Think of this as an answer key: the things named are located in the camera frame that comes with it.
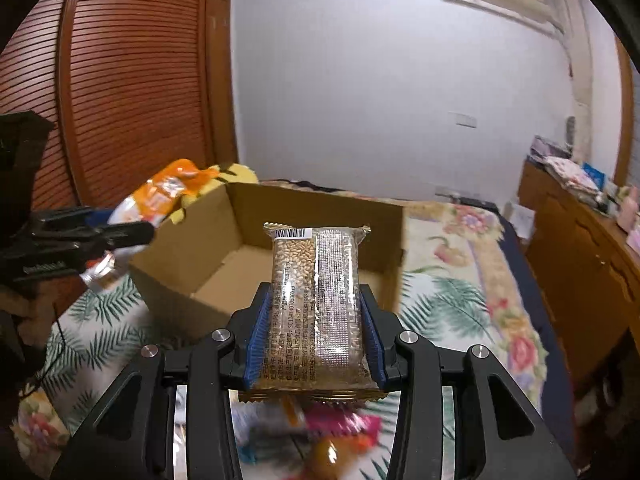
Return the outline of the orange white snack pack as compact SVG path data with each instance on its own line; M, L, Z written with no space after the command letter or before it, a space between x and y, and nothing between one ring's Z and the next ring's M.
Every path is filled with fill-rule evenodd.
M177 159L128 195L111 213L107 224L147 221L157 228L178 211L187 198L198 198L219 176L217 166L200 169L189 159ZM94 260L80 277L88 289L103 292L127 272L129 260L143 248L138 245L110 249L102 258Z

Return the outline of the clear grain bar pack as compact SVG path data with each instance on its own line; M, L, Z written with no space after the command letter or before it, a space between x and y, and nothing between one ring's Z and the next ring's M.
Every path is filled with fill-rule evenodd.
M384 398L366 357L359 289L358 249L371 229L267 222L264 231L272 241L266 345L240 399Z

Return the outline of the pink chicken leg pack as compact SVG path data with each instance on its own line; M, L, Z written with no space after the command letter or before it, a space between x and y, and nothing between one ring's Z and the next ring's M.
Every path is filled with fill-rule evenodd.
M344 479L358 458L378 444L382 429L380 416L326 404L306 411L305 422L312 443L296 479Z

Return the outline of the blue foil snack pack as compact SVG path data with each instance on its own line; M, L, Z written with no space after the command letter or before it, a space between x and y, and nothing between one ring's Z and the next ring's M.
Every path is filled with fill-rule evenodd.
M300 408L281 401L239 402L231 408L233 433L239 459L256 464L258 451L306 430Z

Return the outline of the brown cardboard box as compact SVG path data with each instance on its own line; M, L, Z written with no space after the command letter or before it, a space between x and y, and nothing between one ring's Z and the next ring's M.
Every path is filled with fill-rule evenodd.
M130 261L146 306L171 333L198 339L224 327L252 302L272 273L267 222L305 226L368 226L359 246L359 277L378 306L395 311L404 258L404 210L379 200L282 186L231 183L164 222Z

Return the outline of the palm leaf bed cover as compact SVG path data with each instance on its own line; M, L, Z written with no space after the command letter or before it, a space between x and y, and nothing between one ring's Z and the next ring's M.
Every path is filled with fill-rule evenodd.
M490 319L480 286L460 278L404 272L399 318L402 326L436 346L465 351L488 344ZM145 344L180 348L179 337L164 337L129 276L107 292L85 292L60 318L47 343L44 390L73 434L106 388ZM360 413L380 416L378 444L349 469L349 479L385 479L396 428L399 393L363 405ZM442 388L444 447L442 479L454 478L456 425L454 394ZM244 479L292 479L302 470L310 442L289 437L258 451L256 464L243 463Z

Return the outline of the floral bed sheet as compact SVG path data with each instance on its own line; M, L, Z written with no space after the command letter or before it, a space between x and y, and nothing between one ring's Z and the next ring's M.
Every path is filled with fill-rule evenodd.
M384 278L380 306L434 344L488 344L567 455L576 448L563 353L515 232L495 205L398 200L265 181L260 223L370 226L360 268Z

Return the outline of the yellow plush toy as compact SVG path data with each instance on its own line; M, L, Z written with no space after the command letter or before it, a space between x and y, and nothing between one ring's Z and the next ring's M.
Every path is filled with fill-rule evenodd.
M183 222L186 218L186 208L216 188L231 183L257 184L258 182L258 177L250 167L237 162L226 162L200 170L197 176L186 180L186 189L179 195L174 210L168 214L168 220L173 224Z

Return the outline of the wooden louvered wardrobe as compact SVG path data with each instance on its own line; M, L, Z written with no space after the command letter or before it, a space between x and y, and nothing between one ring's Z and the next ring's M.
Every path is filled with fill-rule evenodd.
M239 158L231 0L1 0L1 109L53 130L32 208L114 206L179 158Z

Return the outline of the wooden sideboard cabinet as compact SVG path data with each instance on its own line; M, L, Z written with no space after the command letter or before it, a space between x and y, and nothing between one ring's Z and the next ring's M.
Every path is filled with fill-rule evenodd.
M639 343L639 255L614 220L524 162L518 202L535 213L525 255L544 293L574 390L631 336Z

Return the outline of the folded floral cloth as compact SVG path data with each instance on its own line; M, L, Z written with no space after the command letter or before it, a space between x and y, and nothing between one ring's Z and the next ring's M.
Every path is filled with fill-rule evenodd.
M546 168L548 173L551 174L552 177L555 177L564 188L589 195L597 195L599 193L599 188L585 170L571 159L547 156L544 159L544 168Z

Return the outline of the pink vase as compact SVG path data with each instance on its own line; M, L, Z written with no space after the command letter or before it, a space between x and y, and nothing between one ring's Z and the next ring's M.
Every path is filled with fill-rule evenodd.
M639 205L634 196L626 196L620 203L620 210L616 218L617 226L625 233L631 232L636 224L638 211Z

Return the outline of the beige floral curtain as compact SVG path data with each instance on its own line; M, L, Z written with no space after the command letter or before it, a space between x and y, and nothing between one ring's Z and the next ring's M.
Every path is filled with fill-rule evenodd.
M587 23L579 0L553 0L570 60L575 131L572 159L590 162L592 148L592 56Z

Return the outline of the white wall switch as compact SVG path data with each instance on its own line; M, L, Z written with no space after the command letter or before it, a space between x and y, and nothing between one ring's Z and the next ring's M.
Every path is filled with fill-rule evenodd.
M464 128L476 128L477 127L477 119L470 115L465 114L455 114L454 115L454 123L457 126Z

